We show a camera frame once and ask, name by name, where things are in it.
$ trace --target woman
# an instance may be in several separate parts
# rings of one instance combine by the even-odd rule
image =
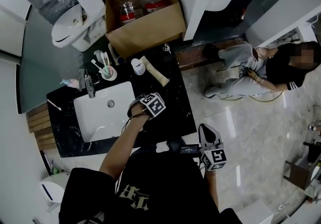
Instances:
[[[217,94],[258,95],[262,93],[293,90],[301,87],[305,75],[321,63],[321,46],[317,42],[286,44],[278,48],[256,48],[248,43],[219,51],[226,69],[240,64],[239,78],[205,91],[207,98]]]

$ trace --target gray pants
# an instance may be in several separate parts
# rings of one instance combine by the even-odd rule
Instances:
[[[252,54],[252,46],[248,43],[232,46],[219,51],[219,57],[224,59],[226,69],[228,70],[236,63],[240,66],[251,68],[261,78],[266,79],[266,61],[261,58],[258,60]],[[211,97],[215,94],[223,94],[225,96],[233,95],[259,95],[272,92],[266,87],[257,83],[249,76],[241,78],[231,78],[220,86],[210,87],[205,91],[206,97]]]

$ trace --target marble floor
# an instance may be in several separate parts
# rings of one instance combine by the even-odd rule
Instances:
[[[221,63],[215,63],[182,72],[197,127],[200,123],[213,126],[225,145],[228,162],[217,171],[219,208],[239,211],[261,199],[274,212],[273,223],[278,223],[305,198],[282,175],[285,160],[305,153],[304,141],[319,139],[317,133],[307,130],[307,125],[319,120],[312,109],[313,105],[321,104],[321,86],[317,82],[321,67],[307,75],[303,87],[286,91],[271,102],[258,102],[250,97],[235,101],[203,97],[202,92],[209,84],[237,75],[237,68],[216,72],[221,68]],[[198,143],[197,133],[184,139],[188,144]],[[158,151],[163,150],[167,150],[164,143],[158,145]],[[61,159],[57,150],[48,150],[46,155],[66,171],[74,167],[97,170],[105,156]]]

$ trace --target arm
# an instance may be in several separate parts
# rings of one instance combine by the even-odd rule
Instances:
[[[267,59],[267,58],[272,58],[277,52],[278,52],[278,48],[272,48],[272,49],[268,49],[268,48],[263,48],[263,47],[257,47],[255,48],[255,51],[257,52],[257,54],[259,55],[260,58],[262,59]]]
[[[216,207],[218,208],[219,200],[218,200],[217,191],[216,191],[216,172],[205,170],[204,177],[206,179],[209,192],[214,200],[214,203],[216,204]]]
[[[142,110],[142,105],[139,103],[132,108],[131,112],[132,115],[135,115]],[[100,172],[104,172],[114,179],[120,176],[130,157],[136,137],[148,119],[148,115],[141,115],[130,120],[124,132],[110,148],[101,164]]]
[[[259,83],[261,86],[264,86],[272,91],[285,91],[285,90],[288,90],[287,88],[287,84],[278,84],[278,85],[274,85],[273,83],[271,83],[270,81],[268,80],[265,80],[261,77],[259,77],[253,70],[251,69],[248,69],[247,70],[247,73],[249,74],[249,76],[251,78],[253,78],[257,83]]]

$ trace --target sink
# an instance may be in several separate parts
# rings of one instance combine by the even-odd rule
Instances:
[[[84,142],[119,137],[128,120],[129,105],[135,100],[130,82],[84,95],[74,100],[76,116]]]

